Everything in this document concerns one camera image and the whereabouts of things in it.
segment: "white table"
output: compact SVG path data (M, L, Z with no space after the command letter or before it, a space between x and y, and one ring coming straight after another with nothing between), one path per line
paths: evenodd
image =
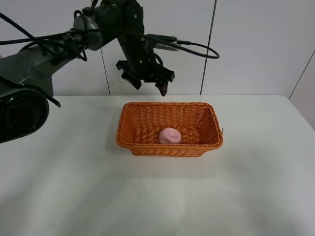
M282 96L56 97L0 145L1 236L314 236L315 132ZM223 146L135 157L115 142L131 101L211 104Z

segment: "pink object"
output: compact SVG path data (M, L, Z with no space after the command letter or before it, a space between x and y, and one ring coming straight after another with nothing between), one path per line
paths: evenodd
M181 140L181 133L173 128L165 128L158 135L160 144L179 144Z

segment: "woven basket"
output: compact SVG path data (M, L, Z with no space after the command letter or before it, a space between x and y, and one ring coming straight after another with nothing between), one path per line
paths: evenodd
M181 133L180 144L158 142L167 127ZM123 107L116 141L136 156L197 157L221 147L223 137L207 103L131 102Z

